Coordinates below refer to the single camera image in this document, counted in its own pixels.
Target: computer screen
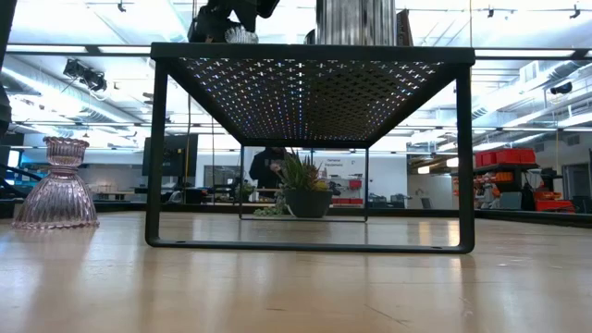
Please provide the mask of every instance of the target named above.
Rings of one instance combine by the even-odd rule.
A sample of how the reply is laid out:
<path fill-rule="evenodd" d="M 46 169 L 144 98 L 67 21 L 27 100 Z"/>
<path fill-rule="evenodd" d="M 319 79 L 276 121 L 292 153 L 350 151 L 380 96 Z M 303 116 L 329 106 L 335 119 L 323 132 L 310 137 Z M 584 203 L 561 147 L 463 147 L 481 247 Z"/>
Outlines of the computer screen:
<path fill-rule="evenodd" d="M 197 134 L 189 135 L 189 162 L 187 177 L 195 177 L 197 167 Z M 150 165 L 150 144 L 151 139 L 146 138 L 144 142 L 144 156 L 142 164 L 142 175 L 148 176 Z M 187 148 L 187 135 L 169 135 L 165 137 L 165 149 L 163 154 L 163 176 L 185 176 L 185 150 Z"/>

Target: person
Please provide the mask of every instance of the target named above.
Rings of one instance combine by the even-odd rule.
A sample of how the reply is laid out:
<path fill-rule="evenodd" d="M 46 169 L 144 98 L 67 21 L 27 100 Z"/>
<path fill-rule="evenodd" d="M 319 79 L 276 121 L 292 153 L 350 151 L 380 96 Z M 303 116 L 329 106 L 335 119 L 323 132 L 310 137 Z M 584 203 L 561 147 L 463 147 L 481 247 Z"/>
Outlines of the person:
<path fill-rule="evenodd" d="M 278 172 L 281 172 L 285 153 L 284 148 L 266 147 L 253 158 L 249 176 L 252 180 L 257 180 L 257 189 L 279 189 L 281 179 Z M 259 192 L 260 197 L 273 199 L 274 195 L 271 191 Z"/>

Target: pink glass vase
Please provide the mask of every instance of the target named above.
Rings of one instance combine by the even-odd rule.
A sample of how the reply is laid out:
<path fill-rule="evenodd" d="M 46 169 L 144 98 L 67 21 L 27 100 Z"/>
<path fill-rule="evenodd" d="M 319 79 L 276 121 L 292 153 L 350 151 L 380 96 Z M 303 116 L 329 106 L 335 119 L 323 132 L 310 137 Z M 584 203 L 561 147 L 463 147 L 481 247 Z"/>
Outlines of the pink glass vase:
<path fill-rule="evenodd" d="M 45 137 L 49 175 L 29 193 L 12 226 L 26 229 L 97 227 L 89 188 L 78 176 L 89 143 Z"/>

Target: wooden floor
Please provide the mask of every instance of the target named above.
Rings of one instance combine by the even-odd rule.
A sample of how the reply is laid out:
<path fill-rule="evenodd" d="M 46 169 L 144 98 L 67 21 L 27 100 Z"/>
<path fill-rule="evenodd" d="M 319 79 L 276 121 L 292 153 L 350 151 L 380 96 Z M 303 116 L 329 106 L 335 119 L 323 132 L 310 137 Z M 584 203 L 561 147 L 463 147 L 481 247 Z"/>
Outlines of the wooden floor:
<path fill-rule="evenodd" d="M 163 214 L 164 238 L 454 244 L 456 221 Z M 143 214 L 0 225 L 0 332 L 592 332 L 592 230 L 479 220 L 471 255 L 154 249 Z"/>

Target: perforated metal tabletop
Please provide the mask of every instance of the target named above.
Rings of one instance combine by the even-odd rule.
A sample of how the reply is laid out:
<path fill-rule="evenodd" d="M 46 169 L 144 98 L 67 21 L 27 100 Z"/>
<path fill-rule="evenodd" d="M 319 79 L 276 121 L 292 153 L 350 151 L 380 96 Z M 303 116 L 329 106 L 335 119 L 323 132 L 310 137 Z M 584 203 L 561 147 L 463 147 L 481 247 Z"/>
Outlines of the perforated metal tabletop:
<path fill-rule="evenodd" d="M 368 148 L 475 62 L 465 48 L 153 43 L 245 146 Z"/>

